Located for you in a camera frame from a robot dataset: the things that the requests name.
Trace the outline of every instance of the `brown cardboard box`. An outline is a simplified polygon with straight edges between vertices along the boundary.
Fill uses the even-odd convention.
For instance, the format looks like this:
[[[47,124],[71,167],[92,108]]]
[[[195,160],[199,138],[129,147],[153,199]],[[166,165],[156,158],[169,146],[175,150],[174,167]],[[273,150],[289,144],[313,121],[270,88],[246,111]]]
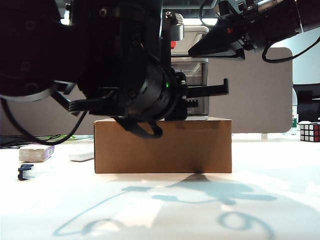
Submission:
[[[94,123],[96,173],[231,173],[231,120],[159,121],[163,136],[143,139],[111,119]]]

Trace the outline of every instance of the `black clip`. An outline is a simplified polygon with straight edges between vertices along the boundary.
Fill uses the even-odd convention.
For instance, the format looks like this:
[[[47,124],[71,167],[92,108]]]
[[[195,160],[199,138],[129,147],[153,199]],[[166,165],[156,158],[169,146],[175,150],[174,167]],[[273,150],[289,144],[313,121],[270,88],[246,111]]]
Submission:
[[[33,167],[33,164],[22,164],[21,167],[18,168],[19,174],[18,179],[20,181],[27,180],[27,178],[24,178],[24,171],[31,170],[31,167]]]
[[[228,79],[225,78],[223,79],[223,85],[189,87],[187,97],[190,99],[208,96],[221,96],[228,94],[229,83]]]

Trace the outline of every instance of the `bottle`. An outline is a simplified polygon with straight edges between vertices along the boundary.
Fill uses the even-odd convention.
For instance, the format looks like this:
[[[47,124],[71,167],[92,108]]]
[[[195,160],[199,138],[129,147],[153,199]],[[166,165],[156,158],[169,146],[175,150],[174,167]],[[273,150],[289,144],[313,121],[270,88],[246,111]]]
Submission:
[[[298,129],[298,99],[296,91],[292,88],[292,125],[289,131],[285,132],[285,135],[296,135]]]

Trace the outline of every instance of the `red part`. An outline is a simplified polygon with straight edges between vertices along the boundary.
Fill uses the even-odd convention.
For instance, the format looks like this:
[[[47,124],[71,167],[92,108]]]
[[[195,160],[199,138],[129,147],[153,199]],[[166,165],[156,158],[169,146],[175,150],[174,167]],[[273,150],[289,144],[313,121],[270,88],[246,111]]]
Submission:
[[[177,41],[171,41],[171,49],[174,49],[177,45]]]
[[[227,29],[227,32],[228,32],[228,34],[232,34],[232,33],[234,32],[234,29],[229,27],[229,28]]]

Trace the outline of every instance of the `robotic arm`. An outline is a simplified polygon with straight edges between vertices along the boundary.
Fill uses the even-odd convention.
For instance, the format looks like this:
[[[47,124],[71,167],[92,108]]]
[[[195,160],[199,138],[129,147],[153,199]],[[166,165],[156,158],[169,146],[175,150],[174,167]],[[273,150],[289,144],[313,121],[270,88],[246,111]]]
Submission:
[[[164,8],[187,8],[184,1],[176,2],[165,1]],[[317,0],[221,0],[218,8],[218,24],[189,55],[244,58],[244,49],[263,49],[320,26]],[[54,0],[0,2],[1,104],[12,124],[32,141],[38,139],[15,120],[7,100],[51,96],[68,112],[83,112],[69,135],[89,112],[110,116],[138,136],[159,138],[156,120],[184,120],[187,108],[194,107],[188,98],[228,93],[227,80],[189,88],[184,74],[171,68],[170,43],[183,38],[182,16],[163,13],[162,1],[73,0],[67,10],[70,25],[63,25]],[[86,99],[65,97],[75,85]],[[138,122],[148,122],[153,134]]]

